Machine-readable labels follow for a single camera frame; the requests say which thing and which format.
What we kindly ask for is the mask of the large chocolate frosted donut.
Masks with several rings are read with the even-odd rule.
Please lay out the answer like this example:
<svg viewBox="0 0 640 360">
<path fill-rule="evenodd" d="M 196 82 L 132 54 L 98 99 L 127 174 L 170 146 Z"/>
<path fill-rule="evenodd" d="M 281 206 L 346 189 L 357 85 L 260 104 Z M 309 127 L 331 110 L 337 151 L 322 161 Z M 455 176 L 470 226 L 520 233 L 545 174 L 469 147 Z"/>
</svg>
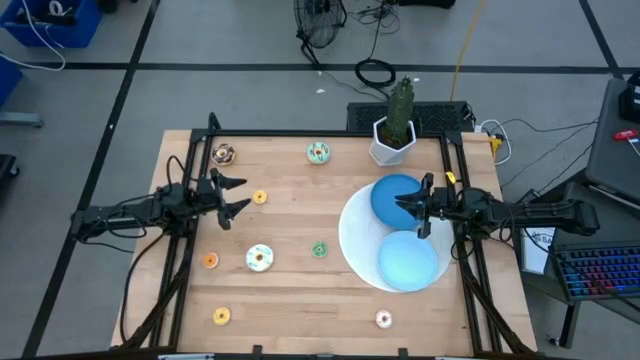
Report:
<svg viewBox="0 0 640 360">
<path fill-rule="evenodd" d="M 236 151 L 231 144 L 221 143 L 211 152 L 211 159 L 216 166 L 228 166 L 236 157 Z"/>
</svg>

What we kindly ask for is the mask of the light blue plate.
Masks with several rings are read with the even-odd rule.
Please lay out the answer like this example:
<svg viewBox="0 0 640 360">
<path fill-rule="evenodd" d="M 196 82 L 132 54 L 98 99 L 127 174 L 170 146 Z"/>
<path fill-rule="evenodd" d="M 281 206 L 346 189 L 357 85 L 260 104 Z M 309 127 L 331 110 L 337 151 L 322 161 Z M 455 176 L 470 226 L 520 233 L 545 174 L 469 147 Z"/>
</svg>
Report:
<svg viewBox="0 0 640 360">
<path fill-rule="evenodd" d="M 427 288 L 438 273 L 438 256 L 433 245 L 412 231 L 387 235 L 377 253 L 377 268 L 382 279 L 400 292 Z"/>
</svg>

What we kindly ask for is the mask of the white hexagonal plant pot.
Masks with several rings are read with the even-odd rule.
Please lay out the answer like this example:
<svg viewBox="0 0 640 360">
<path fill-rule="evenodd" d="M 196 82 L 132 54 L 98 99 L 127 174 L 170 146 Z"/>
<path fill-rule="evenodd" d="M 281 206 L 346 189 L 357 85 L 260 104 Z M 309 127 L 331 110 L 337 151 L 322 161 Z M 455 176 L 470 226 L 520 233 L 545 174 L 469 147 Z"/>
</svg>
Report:
<svg viewBox="0 0 640 360">
<path fill-rule="evenodd" d="M 396 166 L 401 164 L 410 150 L 416 143 L 416 133 L 411 120 L 407 125 L 408 143 L 399 149 L 395 149 L 380 140 L 381 127 L 386 122 L 387 117 L 382 117 L 373 124 L 373 140 L 369 147 L 369 154 L 380 167 Z"/>
</svg>

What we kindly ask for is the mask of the large white plate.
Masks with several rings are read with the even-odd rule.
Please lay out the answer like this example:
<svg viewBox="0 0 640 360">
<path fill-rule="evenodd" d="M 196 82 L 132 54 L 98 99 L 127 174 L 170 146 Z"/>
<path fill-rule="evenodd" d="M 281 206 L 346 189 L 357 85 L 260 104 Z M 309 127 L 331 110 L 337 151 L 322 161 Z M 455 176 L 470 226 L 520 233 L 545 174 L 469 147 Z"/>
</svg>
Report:
<svg viewBox="0 0 640 360">
<path fill-rule="evenodd" d="M 387 235 L 396 231 L 412 231 L 417 234 L 417 231 L 415 229 L 394 230 L 377 218 L 370 200 L 373 186 L 369 184 L 361 188 L 346 202 L 338 226 L 340 248 L 353 272 L 369 285 L 386 292 L 408 293 L 392 288 L 382 279 L 377 268 L 377 253 L 382 240 Z M 451 247 L 454 243 L 452 223 L 448 220 L 433 218 L 431 234 L 426 240 L 433 245 L 438 256 L 438 273 L 429 285 L 432 286 L 445 274 L 452 260 Z"/>
</svg>

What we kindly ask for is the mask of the large white blue-swirl donut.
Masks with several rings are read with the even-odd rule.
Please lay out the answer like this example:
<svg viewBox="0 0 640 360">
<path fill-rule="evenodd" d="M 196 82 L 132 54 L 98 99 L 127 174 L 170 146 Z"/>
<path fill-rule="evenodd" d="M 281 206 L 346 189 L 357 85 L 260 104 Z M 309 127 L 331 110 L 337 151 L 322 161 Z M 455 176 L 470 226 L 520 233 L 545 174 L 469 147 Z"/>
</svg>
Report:
<svg viewBox="0 0 640 360">
<path fill-rule="evenodd" d="M 274 262 L 274 251 L 265 244 L 253 245 L 246 253 L 247 267 L 254 272 L 267 271 Z"/>
</svg>

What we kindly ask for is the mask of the white paper sign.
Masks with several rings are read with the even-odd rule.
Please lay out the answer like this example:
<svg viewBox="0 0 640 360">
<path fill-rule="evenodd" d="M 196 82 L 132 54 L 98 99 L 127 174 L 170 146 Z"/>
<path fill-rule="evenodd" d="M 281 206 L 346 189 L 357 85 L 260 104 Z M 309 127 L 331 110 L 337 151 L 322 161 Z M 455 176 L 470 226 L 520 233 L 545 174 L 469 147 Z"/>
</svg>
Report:
<svg viewBox="0 0 640 360">
<path fill-rule="evenodd" d="M 525 272 L 544 274 L 554 235 L 554 228 L 523 228 L 521 230 L 521 262 Z"/>
</svg>

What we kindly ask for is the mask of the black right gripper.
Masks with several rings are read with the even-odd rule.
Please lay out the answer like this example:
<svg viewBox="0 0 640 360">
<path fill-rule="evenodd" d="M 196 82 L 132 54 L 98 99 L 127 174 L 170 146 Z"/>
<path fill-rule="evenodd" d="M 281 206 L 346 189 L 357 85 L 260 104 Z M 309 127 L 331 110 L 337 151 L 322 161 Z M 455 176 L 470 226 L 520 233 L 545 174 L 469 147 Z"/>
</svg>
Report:
<svg viewBox="0 0 640 360">
<path fill-rule="evenodd" d="M 423 177 L 421 190 L 426 194 L 424 201 L 421 191 L 396 195 L 395 199 L 400 202 L 399 206 L 415 220 L 421 220 L 424 216 L 419 237 L 426 239 L 431 234 L 431 218 L 444 219 L 444 213 L 451 207 L 453 200 L 448 187 L 434 187 L 434 174 L 430 172 Z"/>
</svg>

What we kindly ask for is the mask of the grey desk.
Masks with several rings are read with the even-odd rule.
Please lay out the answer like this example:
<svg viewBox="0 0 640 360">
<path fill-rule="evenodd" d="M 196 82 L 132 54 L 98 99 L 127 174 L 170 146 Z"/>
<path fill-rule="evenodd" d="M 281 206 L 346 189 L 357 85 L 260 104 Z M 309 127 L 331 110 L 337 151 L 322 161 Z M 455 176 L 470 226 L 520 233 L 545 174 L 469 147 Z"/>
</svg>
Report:
<svg viewBox="0 0 640 360">
<path fill-rule="evenodd" d="M 640 123 L 619 116 L 619 95 L 625 88 L 621 79 L 607 83 L 585 174 L 590 181 L 640 204 Z M 627 139 L 614 139 L 615 134 L 631 130 L 638 132 L 634 146 Z"/>
</svg>

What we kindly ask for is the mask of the backlit rainbow keyboard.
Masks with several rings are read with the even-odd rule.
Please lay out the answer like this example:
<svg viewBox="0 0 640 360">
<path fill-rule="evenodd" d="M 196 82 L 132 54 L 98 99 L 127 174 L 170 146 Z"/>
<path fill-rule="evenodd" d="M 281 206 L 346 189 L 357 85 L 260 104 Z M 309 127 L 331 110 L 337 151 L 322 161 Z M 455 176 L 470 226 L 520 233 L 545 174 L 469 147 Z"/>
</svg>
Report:
<svg viewBox="0 0 640 360">
<path fill-rule="evenodd" d="M 640 297 L 640 246 L 555 250 L 553 260 L 570 300 Z"/>
</svg>

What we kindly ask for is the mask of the black floor fan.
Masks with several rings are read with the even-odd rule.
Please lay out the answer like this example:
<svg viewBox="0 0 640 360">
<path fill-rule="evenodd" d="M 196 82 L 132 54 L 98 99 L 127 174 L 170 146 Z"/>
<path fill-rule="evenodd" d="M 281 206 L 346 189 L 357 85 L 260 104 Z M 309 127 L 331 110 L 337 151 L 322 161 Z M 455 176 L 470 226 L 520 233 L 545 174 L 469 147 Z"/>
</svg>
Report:
<svg viewBox="0 0 640 360">
<path fill-rule="evenodd" d="M 293 0 L 293 10 L 301 53 L 318 69 L 314 50 L 329 46 L 346 24 L 343 0 Z"/>
</svg>

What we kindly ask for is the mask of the black aluminium table frame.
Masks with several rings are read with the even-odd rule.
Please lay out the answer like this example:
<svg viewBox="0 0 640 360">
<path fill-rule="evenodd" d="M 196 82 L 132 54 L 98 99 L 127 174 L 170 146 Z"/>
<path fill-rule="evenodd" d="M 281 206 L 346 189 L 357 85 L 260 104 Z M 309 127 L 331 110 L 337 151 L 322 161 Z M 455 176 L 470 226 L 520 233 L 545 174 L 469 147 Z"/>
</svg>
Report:
<svg viewBox="0 0 640 360">
<path fill-rule="evenodd" d="M 313 142 L 329 145 L 327 163 L 307 159 Z M 220 358 L 254 352 L 312 360 L 506 354 L 507 343 L 464 287 L 458 265 L 413 294 L 376 289 L 349 267 L 339 244 L 340 214 L 355 192 L 384 174 L 369 156 L 370 142 L 368 134 L 346 131 L 217 133 L 215 144 L 231 144 L 237 152 L 224 173 L 247 180 L 228 199 L 264 190 L 267 202 L 247 206 L 227 231 L 210 214 L 199 220 L 190 239 L 159 239 L 155 232 L 141 239 L 125 319 L 115 336 L 134 332 L 181 258 L 189 255 L 187 282 L 154 328 L 151 345 Z M 324 258 L 312 256 L 318 241 L 328 247 Z M 246 253 L 256 244 L 274 251 L 267 271 L 254 272 L 246 265 Z M 203 266 L 210 252 L 219 256 L 214 269 Z M 231 310 L 224 326 L 213 321 L 219 307 Z M 379 310 L 391 313 L 390 328 L 376 325 Z"/>
</svg>

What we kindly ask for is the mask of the black perforated computer case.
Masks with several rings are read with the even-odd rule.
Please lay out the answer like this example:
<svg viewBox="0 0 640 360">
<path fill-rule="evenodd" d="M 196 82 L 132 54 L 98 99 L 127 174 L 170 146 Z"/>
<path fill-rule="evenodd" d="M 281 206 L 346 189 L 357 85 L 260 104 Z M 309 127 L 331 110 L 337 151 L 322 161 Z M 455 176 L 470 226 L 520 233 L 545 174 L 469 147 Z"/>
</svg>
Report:
<svg viewBox="0 0 640 360">
<path fill-rule="evenodd" d="M 388 104 L 352 102 L 347 105 L 347 131 L 370 132 L 373 123 L 385 117 Z M 475 115 L 465 101 L 415 102 L 410 120 L 417 135 L 432 132 L 472 132 Z"/>
</svg>

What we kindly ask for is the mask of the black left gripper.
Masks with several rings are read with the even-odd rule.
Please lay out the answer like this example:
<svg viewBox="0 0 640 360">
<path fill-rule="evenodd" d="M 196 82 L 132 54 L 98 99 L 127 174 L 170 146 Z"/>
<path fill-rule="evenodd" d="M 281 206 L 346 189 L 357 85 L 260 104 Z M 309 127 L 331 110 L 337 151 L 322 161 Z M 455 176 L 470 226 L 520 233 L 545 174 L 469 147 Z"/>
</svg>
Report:
<svg viewBox="0 0 640 360">
<path fill-rule="evenodd" d="M 201 176 L 198 179 L 199 203 L 204 207 L 204 212 L 217 211 L 218 223 L 223 230 L 231 228 L 231 220 L 251 203 L 251 199 L 226 203 L 222 192 L 244 185 L 246 182 L 246 179 L 226 177 L 217 168 L 210 170 L 209 178 Z"/>
</svg>

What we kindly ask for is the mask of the large blue storage bin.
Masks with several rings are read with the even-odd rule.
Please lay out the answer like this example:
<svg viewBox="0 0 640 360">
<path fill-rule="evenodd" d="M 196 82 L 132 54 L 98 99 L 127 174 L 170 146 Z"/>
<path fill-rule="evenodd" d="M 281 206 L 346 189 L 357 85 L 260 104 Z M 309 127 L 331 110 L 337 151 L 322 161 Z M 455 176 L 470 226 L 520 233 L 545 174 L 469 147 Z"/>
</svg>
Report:
<svg viewBox="0 0 640 360">
<path fill-rule="evenodd" d="M 10 0 L 0 28 L 26 47 L 86 48 L 101 18 L 96 0 Z"/>
</svg>

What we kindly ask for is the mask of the large mint green donut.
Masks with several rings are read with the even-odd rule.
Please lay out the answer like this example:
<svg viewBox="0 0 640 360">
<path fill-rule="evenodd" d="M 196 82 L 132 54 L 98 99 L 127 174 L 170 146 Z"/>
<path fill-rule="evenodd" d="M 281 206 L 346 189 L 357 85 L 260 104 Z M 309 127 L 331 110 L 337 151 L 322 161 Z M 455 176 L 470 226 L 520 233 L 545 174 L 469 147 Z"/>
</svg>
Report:
<svg viewBox="0 0 640 360">
<path fill-rule="evenodd" d="M 325 164 L 331 157 L 330 147 L 325 142 L 313 142 L 307 147 L 306 156 L 312 164 Z"/>
</svg>

